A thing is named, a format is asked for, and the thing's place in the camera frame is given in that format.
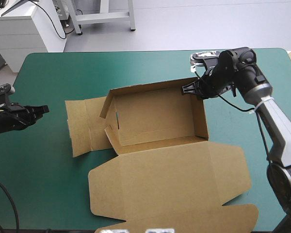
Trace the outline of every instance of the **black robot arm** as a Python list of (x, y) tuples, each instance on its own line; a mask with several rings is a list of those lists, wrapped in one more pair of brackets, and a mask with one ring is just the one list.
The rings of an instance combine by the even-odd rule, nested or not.
[(208, 99), (221, 97), (228, 90), (236, 96), (238, 89), (245, 102), (254, 105), (253, 111), (258, 120), (261, 117), (273, 141), (270, 151), (264, 141), (269, 161), (267, 177), (287, 213), (273, 233), (291, 233), (291, 122), (272, 98), (272, 86), (259, 69), (255, 52), (244, 47), (194, 53), (191, 65), (193, 71), (195, 67), (205, 67), (206, 71), (195, 82), (183, 86), (183, 94)]
[(14, 92), (10, 84), (0, 86), (0, 133), (23, 130), (49, 112), (47, 105), (34, 107), (10, 103), (9, 95)]

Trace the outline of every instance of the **black wire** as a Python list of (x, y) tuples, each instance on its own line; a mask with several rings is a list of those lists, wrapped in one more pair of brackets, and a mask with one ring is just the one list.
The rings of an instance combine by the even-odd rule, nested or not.
[(58, 33), (58, 31), (57, 31), (57, 29), (56, 29), (56, 27), (55, 27), (55, 25), (54, 25), (54, 22), (53, 22), (53, 20), (50, 18), (50, 16), (49, 16), (49, 14), (41, 7), (41, 6), (39, 6), (37, 3), (35, 3), (35, 2), (33, 2), (33, 1), (31, 1), (31, 0), (29, 0), (30, 2), (32, 2), (34, 5), (36, 5), (37, 7), (39, 7), (42, 11), (44, 11), (44, 13), (48, 16), (48, 18), (50, 19), (50, 21), (51, 21), (51, 23), (53, 24), (53, 27), (54, 27), (54, 29), (55, 29), (55, 32), (57, 33), (57, 35), (59, 36), (59, 38), (61, 38), (61, 39), (63, 39), (63, 40), (65, 40), (66, 38), (67, 38), (67, 35), (66, 35), (66, 33), (65, 33), (65, 37), (61, 37), (60, 35), (59, 35), (59, 33)]
[(265, 148), (266, 155), (267, 155), (267, 160), (268, 160), (269, 165), (271, 165), (269, 151), (268, 151), (268, 148), (267, 148), (266, 139), (265, 139), (265, 136), (264, 136), (262, 125), (261, 125), (260, 115), (258, 114), (258, 112), (256, 112), (256, 115), (257, 115), (259, 130), (260, 130), (260, 133), (261, 133), (261, 136), (262, 136), (262, 139), (263, 139), (263, 144), (264, 144), (264, 148)]
[(0, 183), (0, 188), (4, 191), (4, 193), (6, 194), (6, 196), (8, 197), (8, 199), (12, 205), (14, 215), (15, 215), (15, 221), (16, 221), (16, 233), (19, 233), (19, 219), (18, 219), (18, 213), (17, 213), (15, 203), (14, 203), (11, 195), (9, 194), (8, 190), (6, 189), (6, 187), (1, 183)]
[(220, 97), (224, 102), (228, 103), (229, 105), (231, 105), (232, 107), (236, 108), (239, 111), (242, 112), (249, 112), (251, 110), (254, 110), (254, 108), (249, 108), (249, 109), (241, 109), (239, 107), (237, 107), (236, 105), (232, 104), (231, 102), (229, 102), (228, 100), (226, 100), (225, 98), (223, 98), (219, 93), (217, 93), (212, 86), (208, 85), (208, 83), (206, 83), (199, 75), (198, 73), (195, 71), (196, 76), (199, 78), (199, 80), (203, 81), (204, 84), (206, 84), (208, 87), (210, 87), (212, 89), (212, 91), (218, 96)]
[(73, 30), (71, 30), (70, 32), (66, 33), (66, 35), (68, 35), (68, 34), (72, 33), (73, 31), (74, 31), (74, 29), (73, 29)]

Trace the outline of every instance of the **gray floor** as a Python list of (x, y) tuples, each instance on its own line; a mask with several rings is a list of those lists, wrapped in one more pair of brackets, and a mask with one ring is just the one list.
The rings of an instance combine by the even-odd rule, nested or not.
[[(75, 0), (84, 14), (96, 0)], [(136, 27), (129, 22), (83, 25), (83, 35), (68, 36), (65, 52), (194, 50), (249, 46), (291, 50), (291, 0), (134, 0)], [(111, 11), (127, 0), (110, 0)], [(0, 71), (0, 84), (16, 74)]]

